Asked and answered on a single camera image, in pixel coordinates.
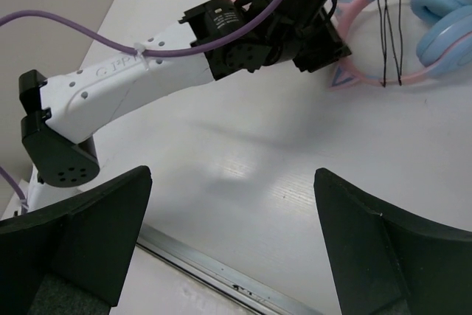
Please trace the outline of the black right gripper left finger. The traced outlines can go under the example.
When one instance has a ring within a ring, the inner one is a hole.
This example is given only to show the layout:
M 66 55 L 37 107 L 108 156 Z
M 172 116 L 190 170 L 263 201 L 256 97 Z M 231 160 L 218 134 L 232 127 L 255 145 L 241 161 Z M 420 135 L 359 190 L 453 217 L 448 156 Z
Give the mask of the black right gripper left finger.
M 79 195 L 1 221 L 2 314 L 109 314 L 148 206 L 139 166 Z

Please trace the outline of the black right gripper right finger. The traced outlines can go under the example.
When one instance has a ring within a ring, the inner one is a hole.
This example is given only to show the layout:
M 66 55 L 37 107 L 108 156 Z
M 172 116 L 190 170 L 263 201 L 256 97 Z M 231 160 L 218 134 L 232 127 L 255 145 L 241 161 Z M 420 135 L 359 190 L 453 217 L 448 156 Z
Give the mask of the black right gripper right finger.
M 396 207 L 326 168 L 313 188 L 343 314 L 471 313 L 471 232 Z

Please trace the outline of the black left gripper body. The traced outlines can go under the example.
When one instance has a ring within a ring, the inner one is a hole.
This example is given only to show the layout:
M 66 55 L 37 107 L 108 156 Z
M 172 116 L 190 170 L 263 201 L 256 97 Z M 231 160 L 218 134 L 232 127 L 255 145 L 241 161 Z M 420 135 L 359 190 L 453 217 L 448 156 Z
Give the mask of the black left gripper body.
M 331 0 L 331 4 L 328 12 L 322 5 L 307 25 L 296 29 L 301 44 L 292 61 L 301 72 L 316 72 L 352 54 L 332 22 L 338 0 Z

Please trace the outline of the pink blue cat-ear headphones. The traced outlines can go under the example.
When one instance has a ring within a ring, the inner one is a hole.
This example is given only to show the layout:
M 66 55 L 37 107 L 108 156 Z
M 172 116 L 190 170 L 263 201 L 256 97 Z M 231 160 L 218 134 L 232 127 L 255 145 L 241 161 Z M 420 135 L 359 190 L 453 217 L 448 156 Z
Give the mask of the pink blue cat-ear headphones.
M 343 40 L 362 10 L 378 0 L 338 0 L 335 10 L 337 31 Z M 411 85 L 440 77 L 471 63 L 471 0 L 410 0 L 412 13 L 430 28 L 418 41 L 416 56 L 423 69 L 388 80 L 368 75 L 348 57 L 336 65 L 331 89 L 343 89 L 358 83 L 371 86 Z

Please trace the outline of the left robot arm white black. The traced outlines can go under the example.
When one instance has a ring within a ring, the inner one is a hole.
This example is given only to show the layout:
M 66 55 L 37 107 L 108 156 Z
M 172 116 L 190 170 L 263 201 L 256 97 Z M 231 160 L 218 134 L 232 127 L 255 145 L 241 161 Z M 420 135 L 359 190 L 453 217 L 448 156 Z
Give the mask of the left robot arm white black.
M 100 171 L 93 136 L 174 92 L 290 61 L 315 72 L 349 55 L 325 3 L 337 0 L 209 0 L 145 43 L 79 71 L 23 73 L 21 141 L 33 173 L 24 210 L 60 200 Z

